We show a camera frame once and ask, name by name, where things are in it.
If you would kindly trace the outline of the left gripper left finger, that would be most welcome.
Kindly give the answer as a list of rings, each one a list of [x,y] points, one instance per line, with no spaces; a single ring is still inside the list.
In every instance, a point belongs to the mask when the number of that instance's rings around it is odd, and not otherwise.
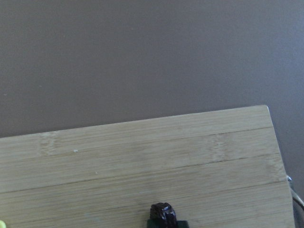
[[[157,221],[154,219],[147,220],[146,227],[147,228],[157,228]]]

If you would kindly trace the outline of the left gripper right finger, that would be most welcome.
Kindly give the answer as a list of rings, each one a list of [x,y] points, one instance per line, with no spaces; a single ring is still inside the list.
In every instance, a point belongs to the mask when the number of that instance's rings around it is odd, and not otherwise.
[[[177,228],[189,228],[189,224],[186,220],[177,220]]]

